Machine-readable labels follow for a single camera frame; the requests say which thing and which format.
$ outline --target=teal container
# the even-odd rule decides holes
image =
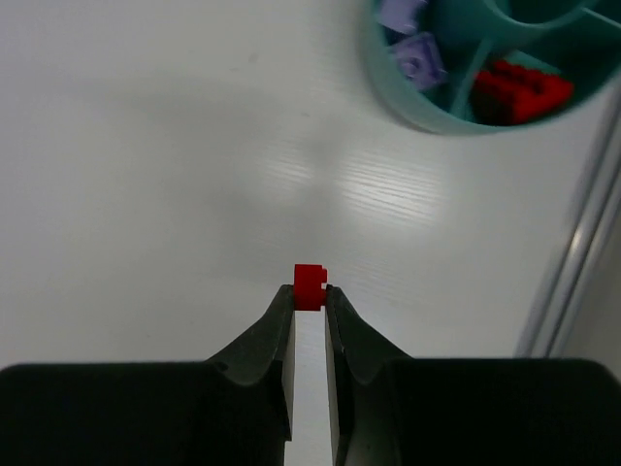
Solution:
[[[541,124],[586,101],[621,65],[621,0],[430,0],[418,18],[438,41],[447,83],[419,92],[389,53],[368,2],[363,53],[378,96],[397,114],[428,131],[476,134]],[[563,110],[527,125],[479,123],[470,106],[476,74],[503,58],[563,76],[575,93]]]

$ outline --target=lego brick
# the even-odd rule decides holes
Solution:
[[[433,34],[423,32],[408,37],[390,50],[417,90],[428,90],[446,81],[446,71]]]
[[[325,305],[328,271],[321,265],[296,264],[293,272],[293,297],[296,311],[320,311]]]
[[[471,101],[482,121],[513,125],[557,110],[572,95],[573,84],[559,76],[498,61],[478,73]]]
[[[390,30],[402,34],[415,34],[418,30],[416,16],[427,6],[427,0],[383,0],[377,21]]]

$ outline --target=red lego brick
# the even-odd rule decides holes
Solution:
[[[522,124],[560,108],[573,95],[573,83],[506,61],[478,73],[472,95],[474,114],[490,124]]]
[[[293,272],[293,300],[296,311],[320,311],[326,304],[328,271],[321,265],[296,264]]]

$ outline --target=lavender block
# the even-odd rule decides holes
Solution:
[[[434,35],[423,32],[390,48],[404,75],[418,90],[428,90],[446,80],[446,71]]]
[[[428,0],[383,0],[377,21],[384,27],[402,34],[414,34],[418,29],[416,15],[427,6]]]

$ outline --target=white surface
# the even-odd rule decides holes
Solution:
[[[511,355],[605,99],[528,131],[393,120],[358,0],[0,6],[0,365],[200,359],[295,262],[414,355]],[[287,464],[330,457],[298,317]]]
[[[621,381],[621,216],[615,221],[573,323],[564,356],[601,362]]]

